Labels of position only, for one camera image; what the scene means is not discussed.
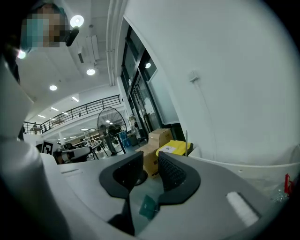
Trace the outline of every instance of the railing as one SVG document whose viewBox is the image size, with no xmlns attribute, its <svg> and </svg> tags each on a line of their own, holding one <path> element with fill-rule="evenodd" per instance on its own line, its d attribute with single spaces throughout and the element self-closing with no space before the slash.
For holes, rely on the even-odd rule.
<svg viewBox="0 0 300 240">
<path fill-rule="evenodd" d="M 23 134 L 41 134 L 41 126 L 33 122 L 24 122 Z"/>
<path fill-rule="evenodd" d="M 120 102 L 120 96 L 115 95 L 111 97 L 106 97 L 94 102 L 90 102 L 84 105 L 81 105 L 79 107 L 70 109 L 64 113 L 61 113 L 50 120 L 43 122 L 41 124 L 41 133 L 44 133 L 46 131 L 49 131 L 50 129 L 53 129 L 60 124 L 63 124 L 65 122 L 71 121 L 76 118 L 80 118 L 86 114 L 94 113 L 94 112 L 100 112 L 102 109 L 106 107 L 113 107 L 116 105 L 121 104 Z"/>
</svg>

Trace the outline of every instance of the ceiling light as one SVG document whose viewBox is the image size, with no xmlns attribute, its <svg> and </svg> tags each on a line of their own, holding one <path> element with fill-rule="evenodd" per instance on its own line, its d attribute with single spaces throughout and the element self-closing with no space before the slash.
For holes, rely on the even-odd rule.
<svg viewBox="0 0 300 240">
<path fill-rule="evenodd" d="M 81 25 L 83 25 L 83 22 L 84 22 L 84 18 L 80 15 L 75 15 L 70 20 L 70 24 L 72 27 L 80 27 Z"/>
<path fill-rule="evenodd" d="M 87 74 L 87 75 L 94 75 L 95 72 L 96 72 L 96 71 L 95 71 L 94 69 L 91 68 L 91 69 L 89 69 L 89 70 L 86 71 L 86 74 Z"/>
<path fill-rule="evenodd" d="M 79 102 L 79 100 L 75 97 L 72 97 L 73 100 L 75 100 L 76 102 Z"/>
<path fill-rule="evenodd" d="M 50 88 L 50 90 L 52 90 L 52 91 L 57 90 L 57 87 L 56 87 L 55 85 L 51 85 L 49 88 Z"/>
<path fill-rule="evenodd" d="M 25 58 L 25 57 L 26 57 L 26 53 L 23 52 L 22 50 L 19 50 L 18 58 L 19 58 L 19 59 L 23 59 L 23 58 Z"/>
</svg>

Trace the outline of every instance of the cardboard box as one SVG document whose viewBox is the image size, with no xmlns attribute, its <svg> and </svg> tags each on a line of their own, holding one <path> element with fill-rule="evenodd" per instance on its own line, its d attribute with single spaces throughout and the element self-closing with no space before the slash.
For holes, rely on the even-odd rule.
<svg viewBox="0 0 300 240">
<path fill-rule="evenodd" d="M 168 128 L 159 128 L 149 133 L 148 144 L 135 150 L 144 152 L 144 170 L 147 174 L 155 178 L 158 176 L 158 157 L 156 151 L 168 142 L 173 140 L 171 130 Z"/>
</svg>

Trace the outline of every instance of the yellow bag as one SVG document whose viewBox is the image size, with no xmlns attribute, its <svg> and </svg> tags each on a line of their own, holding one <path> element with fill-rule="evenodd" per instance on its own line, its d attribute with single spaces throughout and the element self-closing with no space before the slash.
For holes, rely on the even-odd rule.
<svg viewBox="0 0 300 240">
<path fill-rule="evenodd" d="M 189 153 L 190 150 L 192 150 L 192 148 L 193 148 L 193 144 L 188 142 L 187 152 Z M 164 146 L 162 146 L 156 151 L 156 156 L 158 156 L 158 153 L 160 151 L 170 152 L 177 155 L 184 155 L 186 153 L 186 142 L 171 140 L 170 142 L 168 142 L 167 144 L 165 144 Z"/>
</svg>

